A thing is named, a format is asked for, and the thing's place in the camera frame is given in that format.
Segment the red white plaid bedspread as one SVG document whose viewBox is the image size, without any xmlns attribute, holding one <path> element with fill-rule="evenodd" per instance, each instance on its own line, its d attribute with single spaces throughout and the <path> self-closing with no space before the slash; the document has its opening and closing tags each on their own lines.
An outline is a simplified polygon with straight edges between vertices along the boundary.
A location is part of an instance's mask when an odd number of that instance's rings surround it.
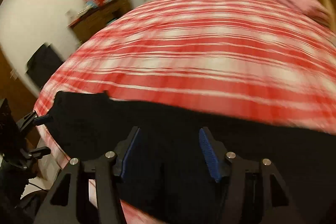
<svg viewBox="0 0 336 224">
<path fill-rule="evenodd" d="M 47 81 L 253 121 L 322 130 L 335 147 L 335 35 L 274 0 L 155 0 L 84 43 Z"/>
</svg>

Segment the pink folded blanket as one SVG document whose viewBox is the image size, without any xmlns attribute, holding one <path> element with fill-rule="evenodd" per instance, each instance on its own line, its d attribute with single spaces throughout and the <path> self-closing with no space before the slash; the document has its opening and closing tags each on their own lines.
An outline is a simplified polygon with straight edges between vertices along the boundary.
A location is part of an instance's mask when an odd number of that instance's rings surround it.
<svg viewBox="0 0 336 224">
<path fill-rule="evenodd" d="M 317 23 L 331 27 L 331 15 L 327 8 L 318 0 L 276 0 L 286 7 L 294 9 L 308 16 Z"/>
</svg>

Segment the black pants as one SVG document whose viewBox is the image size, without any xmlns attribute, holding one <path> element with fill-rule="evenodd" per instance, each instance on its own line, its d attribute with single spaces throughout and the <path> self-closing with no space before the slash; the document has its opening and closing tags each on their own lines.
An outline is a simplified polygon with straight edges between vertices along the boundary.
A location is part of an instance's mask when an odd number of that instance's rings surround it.
<svg viewBox="0 0 336 224">
<path fill-rule="evenodd" d="M 223 194 L 210 176 L 199 130 L 240 157 L 275 163 L 305 223 L 335 223 L 335 136 L 107 94 L 58 92 L 48 131 L 69 157 L 91 160 L 140 128 L 120 197 L 167 223 L 214 223 Z"/>
</svg>

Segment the dark wooden side table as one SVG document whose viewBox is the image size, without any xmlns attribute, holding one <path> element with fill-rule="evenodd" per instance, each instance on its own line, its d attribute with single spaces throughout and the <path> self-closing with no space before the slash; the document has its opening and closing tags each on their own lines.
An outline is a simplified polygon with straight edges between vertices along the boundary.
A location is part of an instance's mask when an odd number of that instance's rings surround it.
<svg viewBox="0 0 336 224">
<path fill-rule="evenodd" d="M 133 8 L 130 0 L 111 0 L 100 7 L 89 9 L 68 25 L 79 42 L 85 43 L 112 21 L 121 18 Z"/>
</svg>

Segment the black bag on floor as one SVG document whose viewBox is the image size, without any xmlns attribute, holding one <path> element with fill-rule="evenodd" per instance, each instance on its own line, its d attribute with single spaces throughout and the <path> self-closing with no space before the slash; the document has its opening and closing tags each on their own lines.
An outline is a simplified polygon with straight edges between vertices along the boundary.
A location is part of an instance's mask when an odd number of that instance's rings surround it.
<svg viewBox="0 0 336 224">
<path fill-rule="evenodd" d="M 27 61 L 26 74 L 39 89 L 42 89 L 63 63 L 54 47 L 44 43 Z"/>
</svg>

